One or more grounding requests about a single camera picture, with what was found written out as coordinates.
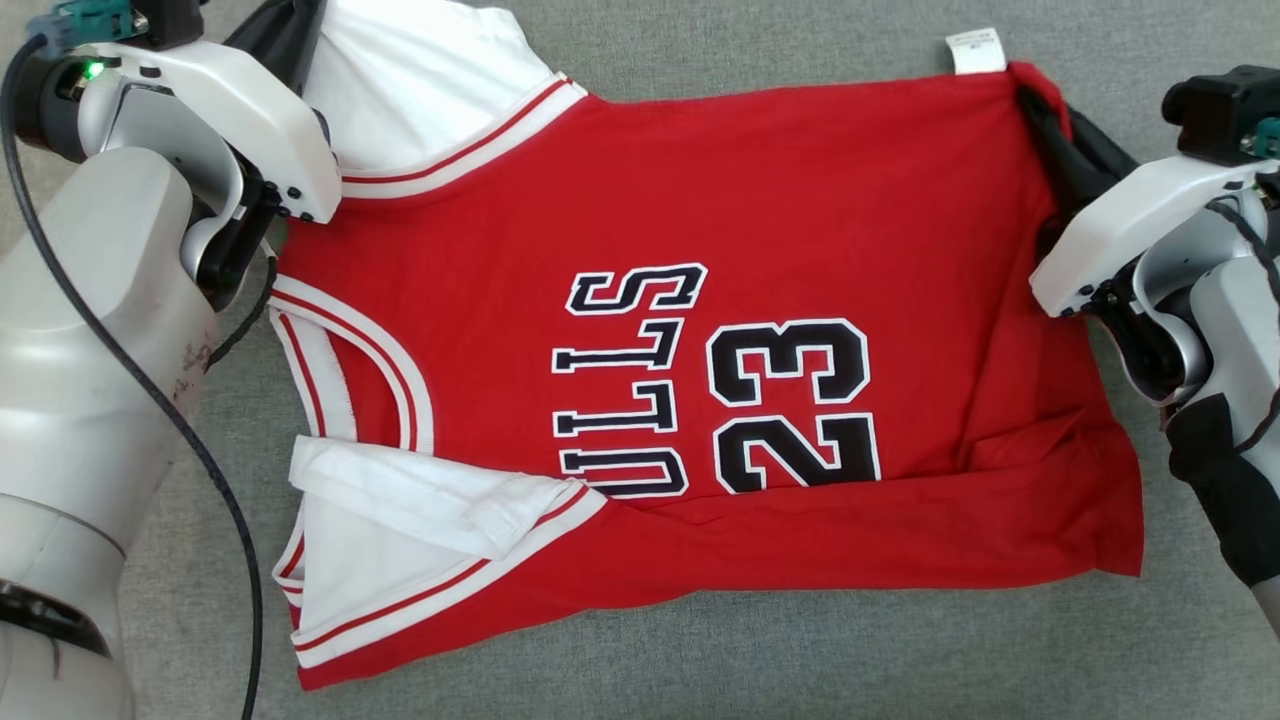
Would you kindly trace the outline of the red basketball jersey white sleeves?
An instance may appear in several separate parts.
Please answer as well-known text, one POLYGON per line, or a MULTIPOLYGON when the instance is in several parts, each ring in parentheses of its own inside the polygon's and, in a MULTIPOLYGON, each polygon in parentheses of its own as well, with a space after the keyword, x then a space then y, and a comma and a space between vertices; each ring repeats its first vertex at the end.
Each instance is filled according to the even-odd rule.
POLYGON ((613 102, 503 8, 329 0, 343 199, 270 302, 303 689, 698 592, 1138 575, 1020 92, 1065 126, 1025 63, 613 102))

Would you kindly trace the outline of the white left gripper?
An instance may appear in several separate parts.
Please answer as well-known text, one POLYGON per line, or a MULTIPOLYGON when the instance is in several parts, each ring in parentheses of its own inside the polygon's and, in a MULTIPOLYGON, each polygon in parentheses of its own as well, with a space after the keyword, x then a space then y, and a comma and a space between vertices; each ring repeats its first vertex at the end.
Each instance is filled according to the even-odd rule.
POLYGON ((326 223, 340 204, 326 126, 301 97, 325 13, 326 0, 264 0, 227 46, 92 46, 84 151, 145 149, 184 178, 180 265, 215 309, 275 217, 326 223))

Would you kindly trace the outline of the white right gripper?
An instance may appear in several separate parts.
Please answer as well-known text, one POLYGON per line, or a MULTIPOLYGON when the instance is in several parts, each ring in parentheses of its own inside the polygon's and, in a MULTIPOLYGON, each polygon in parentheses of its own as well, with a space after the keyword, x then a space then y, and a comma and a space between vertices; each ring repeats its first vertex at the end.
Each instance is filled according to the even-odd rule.
POLYGON ((1062 113, 1033 88, 1018 90, 1018 106, 1053 200, 1036 241, 1044 259, 1030 274, 1032 293, 1051 316, 1082 310, 1082 288, 1112 279, 1230 183, 1247 187, 1280 170, 1276 159, 1225 167, 1185 155, 1139 167, 1078 110, 1062 113))

